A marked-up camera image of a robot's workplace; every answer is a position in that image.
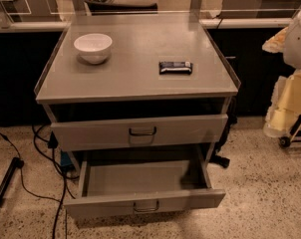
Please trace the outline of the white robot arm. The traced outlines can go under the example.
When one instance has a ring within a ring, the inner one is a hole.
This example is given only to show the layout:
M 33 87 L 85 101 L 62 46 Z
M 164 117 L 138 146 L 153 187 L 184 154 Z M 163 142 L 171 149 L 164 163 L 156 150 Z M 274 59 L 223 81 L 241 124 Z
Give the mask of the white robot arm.
M 267 136 L 287 136 L 301 116 L 301 10 L 287 27 L 268 39 L 262 49 L 272 54 L 281 53 L 284 63 L 294 69 L 290 76 L 278 78 L 263 127 Z

